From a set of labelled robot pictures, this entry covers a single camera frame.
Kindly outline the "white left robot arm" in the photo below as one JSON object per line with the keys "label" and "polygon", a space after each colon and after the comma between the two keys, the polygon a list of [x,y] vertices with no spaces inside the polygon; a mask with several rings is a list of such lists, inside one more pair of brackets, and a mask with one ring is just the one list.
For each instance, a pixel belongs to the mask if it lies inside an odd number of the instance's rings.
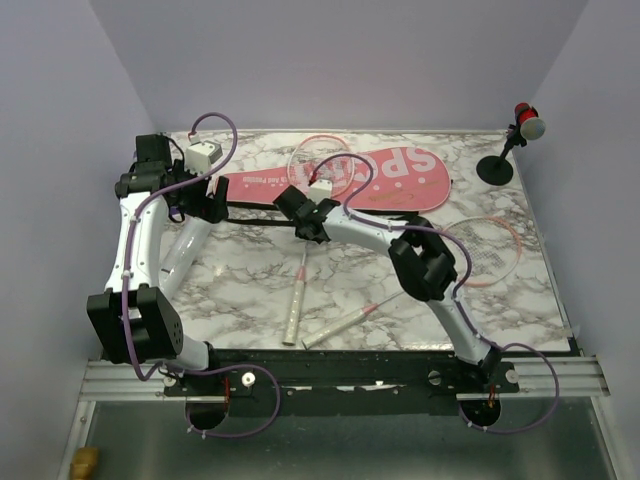
{"label": "white left robot arm", "polygon": [[228,179],[207,194],[222,148],[194,140],[175,159],[169,138],[152,134],[137,137],[136,153],[115,185],[121,226],[114,266],[103,292],[89,296],[87,314],[112,363],[163,361],[188,370],[188,384],[209,395],[222,372],[211,363],[211,346],[185,335],[170,296],[207,226],[228,217]]}

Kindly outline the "pink racket cover bag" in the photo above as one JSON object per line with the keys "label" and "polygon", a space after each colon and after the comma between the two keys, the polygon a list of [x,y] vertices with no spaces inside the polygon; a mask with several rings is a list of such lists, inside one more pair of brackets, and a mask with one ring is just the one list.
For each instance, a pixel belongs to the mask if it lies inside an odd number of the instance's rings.
{"label": "pink racket cover bag", "polygon": [[[367,160],[340,157],[319,170],[318,177],[332,182],[332,197],[343,201],[358,188],[363,191],[350,202],[352,208],[374,212],[424,212],[445,203],[452,181],[443,161],[416,147],[393,147],[361,155]],[[227,201],[237,204],[271,205],[288,186],[309,191],[314,163],[292,162],[288,166],[258,171],[227,173]]]}

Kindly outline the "grey shuttlecock tube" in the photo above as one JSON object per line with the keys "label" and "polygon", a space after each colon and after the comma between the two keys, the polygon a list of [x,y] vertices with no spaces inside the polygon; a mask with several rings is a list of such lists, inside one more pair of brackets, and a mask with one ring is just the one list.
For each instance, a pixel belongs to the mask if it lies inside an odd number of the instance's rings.
{"label": "grey shuttlecock tube", "polygon": [[159,286],[168,300],[177,292],[212,227],[211,223],[199,218],[187,219],[164,256],[159,269]]}

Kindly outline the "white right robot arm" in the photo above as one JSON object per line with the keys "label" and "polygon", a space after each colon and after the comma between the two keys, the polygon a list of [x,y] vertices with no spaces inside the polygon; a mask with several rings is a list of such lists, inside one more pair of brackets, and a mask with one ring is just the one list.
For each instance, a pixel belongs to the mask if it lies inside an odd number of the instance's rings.
{"label": "white right robot arm", "polygon": [[480,392],[494,383],[499,348],[475,324],[461,296],[466,279],[458,277],[456,259],[445,243],[450,241],[466,253],[460,241],[419,216],[409,221],[377,219],[336,200],[316,203],[294,186],[276,197],[274,205],[303,240],[356,245],[388,257],[404,292],[425,303],[447,333],[462,363],[462,384]]}

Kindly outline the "pink badminton racket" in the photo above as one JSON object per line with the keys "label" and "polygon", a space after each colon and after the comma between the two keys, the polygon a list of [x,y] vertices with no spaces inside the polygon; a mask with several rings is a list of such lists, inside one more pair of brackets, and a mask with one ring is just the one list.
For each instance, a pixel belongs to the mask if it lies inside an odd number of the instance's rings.
{"label": "pink badminton racket", "polygon": [[[332,196],[344,193],[355,176],[355,161],[344,153],[350,153],[347,142],[334,134],[314,134],[294,148],[286,165],[286,177],[291,186],[307,197],[309,186],[318,179],[332,182]],[[297,344],[301,307],[306,284],[306,260],[308,247],[303,247],[300,266],[293,285],[288,319],[282,344],[293,347]]]}
{"label": "pink badminton racket", "polygon": [[437,234],[408,231],[387,250],[397,277],[420,297],[435,298],[460,279],[471,287],[487,287],[507,277],[522,253],[520,235],[497,217],[472,217],[445,231],[466,248],[458,257]]}

